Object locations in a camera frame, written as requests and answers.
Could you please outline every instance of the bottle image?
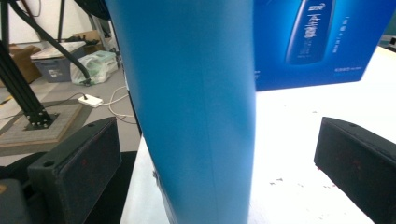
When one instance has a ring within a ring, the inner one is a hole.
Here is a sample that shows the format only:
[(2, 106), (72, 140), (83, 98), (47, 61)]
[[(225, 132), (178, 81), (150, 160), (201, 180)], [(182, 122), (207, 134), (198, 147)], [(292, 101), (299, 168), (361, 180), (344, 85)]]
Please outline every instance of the bottle image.
[(308, 64), (323, 59), (335, 0), (303, 0), (291, 32), (286, 63)]

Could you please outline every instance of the white table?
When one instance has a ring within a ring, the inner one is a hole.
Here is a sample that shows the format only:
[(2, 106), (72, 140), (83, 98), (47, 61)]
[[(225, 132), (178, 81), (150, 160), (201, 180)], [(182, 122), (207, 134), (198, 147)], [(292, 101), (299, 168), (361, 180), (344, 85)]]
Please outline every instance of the white table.
[[(248, 223), (373, 223), (313, 162), (321, 118), (396, 142), (396, 53), (378, 48), (362, 81), (257, 93)], [(142, 139), (121, 223), (169, 223)]]

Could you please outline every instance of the blue cylinder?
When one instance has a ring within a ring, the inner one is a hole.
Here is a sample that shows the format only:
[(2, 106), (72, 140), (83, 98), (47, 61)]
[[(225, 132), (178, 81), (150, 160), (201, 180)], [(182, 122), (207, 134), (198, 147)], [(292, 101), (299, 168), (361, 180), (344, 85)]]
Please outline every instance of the blue cylinder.
[(106, 1), (171, 223), (246, 223), (252, 1)]

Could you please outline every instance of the white plastic bag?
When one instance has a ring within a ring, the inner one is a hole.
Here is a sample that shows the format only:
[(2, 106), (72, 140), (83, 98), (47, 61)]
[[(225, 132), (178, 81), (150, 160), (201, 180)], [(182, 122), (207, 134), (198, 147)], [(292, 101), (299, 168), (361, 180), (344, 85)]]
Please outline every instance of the white plastic bag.
[[(106, 82), (111, 73), (117, 70), (116, 54), (106, 51), (96, 51), (86, 55), (79, 62), (87, 68), (91, 78), (91, 85)], [(74, 84), (82, 85), (86, 79), (73, 63), (70, 63), (70, 77)]]

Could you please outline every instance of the blue product box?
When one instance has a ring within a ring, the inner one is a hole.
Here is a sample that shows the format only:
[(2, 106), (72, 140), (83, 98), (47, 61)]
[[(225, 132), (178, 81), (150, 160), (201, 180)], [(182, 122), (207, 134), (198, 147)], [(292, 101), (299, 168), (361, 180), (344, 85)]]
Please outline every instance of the blue product box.
[(257, 91), (359, 81), (396, 0), (256, 0)]

